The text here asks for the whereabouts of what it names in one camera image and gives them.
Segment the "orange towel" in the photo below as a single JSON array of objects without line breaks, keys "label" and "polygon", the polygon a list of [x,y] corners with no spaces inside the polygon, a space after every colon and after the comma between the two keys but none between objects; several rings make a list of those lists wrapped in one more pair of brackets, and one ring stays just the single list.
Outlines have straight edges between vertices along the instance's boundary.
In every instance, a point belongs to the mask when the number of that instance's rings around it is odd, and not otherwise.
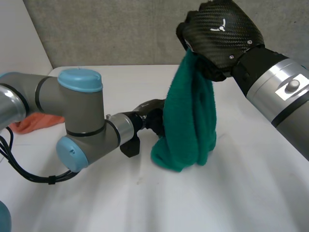
[{"label": "orange towel", "polygon": [[10,128],[16,133],[26,134],[41,128],[51,127],[53,125],[63,122],[64,118],[60,116],[33,113],[21,122],[12,123],[10,125]]}]

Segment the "green cloth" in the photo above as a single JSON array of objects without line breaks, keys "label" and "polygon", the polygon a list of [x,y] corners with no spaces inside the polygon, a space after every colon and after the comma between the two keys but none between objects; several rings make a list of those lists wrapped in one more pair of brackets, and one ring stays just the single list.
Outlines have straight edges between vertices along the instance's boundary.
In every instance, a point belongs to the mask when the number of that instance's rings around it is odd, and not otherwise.
[{"label": "green cloth", "polygon": [[216,145],[216,108],[212,82],[196,70],[188,50],[170,86],[163,109],[165,137],[151,151],[157,165],[180,172],[204,165]]}]

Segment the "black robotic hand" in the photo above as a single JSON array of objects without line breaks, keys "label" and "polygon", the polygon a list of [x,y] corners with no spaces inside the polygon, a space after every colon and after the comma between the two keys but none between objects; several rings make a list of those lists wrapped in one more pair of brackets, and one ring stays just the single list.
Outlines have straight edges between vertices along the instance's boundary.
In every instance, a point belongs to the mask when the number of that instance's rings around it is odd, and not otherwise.
[{"label": "black robotic hand", "polygon": [[185,50],[201,56],[197,68],[212,81],[231,76],[233,66],[246,51],[264,46],[261,32],[232,0],[203,3],[190,11],[177,27]]}]

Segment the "wire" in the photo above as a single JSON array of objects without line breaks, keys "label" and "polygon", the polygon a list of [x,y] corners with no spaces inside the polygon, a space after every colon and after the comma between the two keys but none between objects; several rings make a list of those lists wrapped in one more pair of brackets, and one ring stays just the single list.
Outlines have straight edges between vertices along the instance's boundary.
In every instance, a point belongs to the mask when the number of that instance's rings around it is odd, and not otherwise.
[{"label": "wire", "polygon": [[47,183],[49,185],[53,185],[57,182],[63,182],[66,180],[70,180],[71,178],[75,177],[78,173],[74,173],[71,171],[67,171],[61,175],[55,176],[49,176],[49,177],[41,177],[34,174],[31,174],[27,172],[25,169],[23,169],[18,162],[16,161],[14,155],[12,154],[12,147],[13,147],[13,140],[14,140],[14,134],[12,130],[7,127],[6,128],[10,133],[10,142],[9,144],[6,142],[6,140],[0,136],[0,153],[3,155],[4,158],[6,158],[9,162],[9,164],[25,179],[31,182],[35,183]]}]

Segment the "blue end cap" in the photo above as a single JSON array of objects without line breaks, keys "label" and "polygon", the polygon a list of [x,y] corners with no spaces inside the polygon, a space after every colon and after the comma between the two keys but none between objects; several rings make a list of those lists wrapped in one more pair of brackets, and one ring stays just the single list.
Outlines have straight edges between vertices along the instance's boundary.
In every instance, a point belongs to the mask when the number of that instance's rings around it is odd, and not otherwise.
[{"label": "blue end cap", "polygon": [[65,88],[83,93],[100,92],[103,89],[100,73],[90,69],[64,70],[58,82]]},{"label": "blue end cap", "polygon": [[11,214],[8,208],[0,202],[0,231],[1,232],[11,232],[12,220]]},{"label": "blue end cap", "polygon": [[58,141],[56,151],[62,163],[74,173],[79,172],[89,165],[84,152],[68,137],[62,137]]},{"label": "blue end cap", "polygon": [[6,74],[9,74],[9,73],[18,73],[18,72],[4,72],[4,73],[1,73],[1,74],[0,74],[0,78],[3,77],[3,76],[6,75]]}]

